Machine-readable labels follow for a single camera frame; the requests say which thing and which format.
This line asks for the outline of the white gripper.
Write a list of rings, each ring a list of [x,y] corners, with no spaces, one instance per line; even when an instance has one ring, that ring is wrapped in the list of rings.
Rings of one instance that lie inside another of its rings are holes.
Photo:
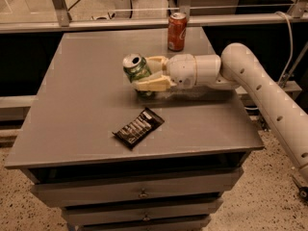
[[[195,57],[191,54],[176,55],[170,59],[165,56],[146,57],[151,73],[162,71],[167,75],[160,75],[152,79],[147,77],[132,82],[138,91],[166,91],[171,87],[180,90],[191,89],[196,82]]]

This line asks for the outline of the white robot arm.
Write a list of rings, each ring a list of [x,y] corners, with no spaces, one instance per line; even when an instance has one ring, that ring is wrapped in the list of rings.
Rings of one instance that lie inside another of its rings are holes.
[[[266,73],[252,51],[231,43],[218,55],[149,57],[153,73],[132,83],[135,90],[214,90],[243,87],[278,138],[294,167],[308,181],[308,115]]]

